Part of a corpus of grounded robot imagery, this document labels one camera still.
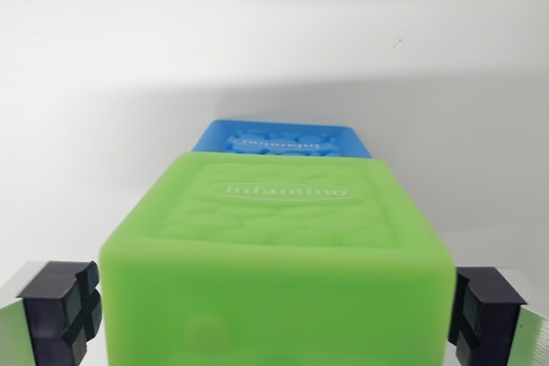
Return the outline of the black-tipped silver gripper right finger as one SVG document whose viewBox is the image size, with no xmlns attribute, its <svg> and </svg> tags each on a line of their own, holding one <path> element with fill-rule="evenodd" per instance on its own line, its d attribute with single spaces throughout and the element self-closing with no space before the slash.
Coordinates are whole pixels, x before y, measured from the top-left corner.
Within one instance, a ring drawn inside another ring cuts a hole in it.
<svg viewBox="0 0 549 366">
<path fill-rule="evenodd" d="M 448 341 L 461 365 L 547 365 L 548 315 L 495 267 L 458 267 Z"/>
</svg>

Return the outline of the black-tipped silver gripper left finger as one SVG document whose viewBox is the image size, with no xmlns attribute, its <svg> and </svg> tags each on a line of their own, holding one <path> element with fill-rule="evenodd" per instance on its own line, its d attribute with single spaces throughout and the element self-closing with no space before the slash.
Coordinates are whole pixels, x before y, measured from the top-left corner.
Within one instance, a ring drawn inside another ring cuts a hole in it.
<svg viewBox="0 0 549 366">
<path fill-rule="evenodd" d="M 79 365 L 102 302 L 94 261 L 30 261 L 1 287 L 2 365 Z"/>
</svg>

